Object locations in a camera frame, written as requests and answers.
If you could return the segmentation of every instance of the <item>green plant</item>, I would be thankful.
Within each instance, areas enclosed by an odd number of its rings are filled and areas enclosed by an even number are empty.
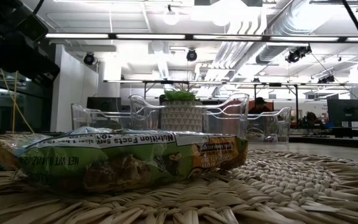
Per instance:
[[[185,87],[181,84],[176,86],[177,90],[165,90],[165,99],[167,101],[199,101],[200,99],[196,99],[196,95],[191,92],[193,87],[194,85]]]

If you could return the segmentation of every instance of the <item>security camera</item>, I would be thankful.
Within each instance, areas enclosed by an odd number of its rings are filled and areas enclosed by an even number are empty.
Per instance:
[[[86,56],[84,58],[84,63],[87,65],[94,65],[96,63],[96,60],[94,59],[93,52],[86,53]]]
[[[197,53],[195,49],[189,49],[189,52],[187,52],[187,61],[189,62],[194,62],[195,60],[197,60]]]

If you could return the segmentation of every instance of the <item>white wall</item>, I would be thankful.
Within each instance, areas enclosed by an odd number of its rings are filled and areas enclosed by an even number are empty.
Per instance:
[[[55,63],[60,74],[53,84],[51,131],[71,130],[71,104],[86,107],[89,96],[97,94],[98,74],[71,56],[64,46],[56,46]]]

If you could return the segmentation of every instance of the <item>white ceiling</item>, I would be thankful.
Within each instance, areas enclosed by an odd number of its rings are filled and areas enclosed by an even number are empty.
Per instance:
[[[276,0],[276,7],[267,9],[268,21],[278,13],[289,0]],[[22,0],[29,8],[33,9],[38,1]],[[358,35],[346,10],[338,6],[330,21],[313,32],[315,35]],[[84,4],[72,2],[55,2],[46,0],[39,11],[39,16],[49,25],[51,32],[156,32],[156,33],[203,33],[216,34],[227,32],[228,26],[216,26],[212,21],[195,21],[193,7],[173,7],[173,11],[179,12],[179,21],[174,26],[163,21],[165,5],[143,6],[141,4]],[[122,55],[122,72],[124,74],[151,73],[157,69],[158,58],[149,54],[147,41],[114,41],[87,40],[71,41],[71,45],[115,45],[117,54]],[[221,42],[169,42],[169,45],[195,48],[198,53],[198,61],[213,60],[221,46]],[[311,48],[316,57],[326,68],[337,65],[352,65],[347,63],[353,57],[358,56],[358,44],[312,44]],[[186,53],[166,56],[170,70],[194,71],[196,63],[186,61]],[[338,62],[337,55],[342,56],[342,62]],[[264,69],[263,79],[269,77],[283,77],[288,74],[294,77],[309,77],[324,71],[313,56],[308,55],[298,63],[290,65],[283,61],[275,62],[274,66]],[[338,71],[338,75],[346,76],[349,69]]]

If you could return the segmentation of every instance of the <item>yellow cable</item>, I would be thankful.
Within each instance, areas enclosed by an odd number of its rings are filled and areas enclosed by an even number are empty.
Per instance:
[[[13,105],[16,104],[17,73],[18,73],[18,71],[16,71],[16,75],[15,75],[15,89],[13,91],[13,94],[14,94]],[[15,123],[16,123],[16,106],[13,107],[12,134],[15,133]]]
[[[2,73],[2,77],[4,78],[4,83],[5,83],[6,89],[7,89],[8,93],[9,93],[9,96],[11,96],[11,98],[12,98],[12,101],[13,101],[14,106],[17,108],[17,111],[18,111],[19,114],[22,116],[23,121],[25,122],[25,124],[27,125],[27,127],[29,127],[31,133],[34,134],[33,129],[30,127],[30,125],[28,124],[28,122],[27,122],[26,119],[24,118],[24,115],[22,114],[22,111],[20,110],[19,106],[17,105],[15,99],[13,98],[13,96],[12,96],[12,94],[11,94],[11,90],[9,89],[9,86],[7,85],[7,81],[6,81],[6,79],[5,79],[4,70],[1,69],[1,73]]]

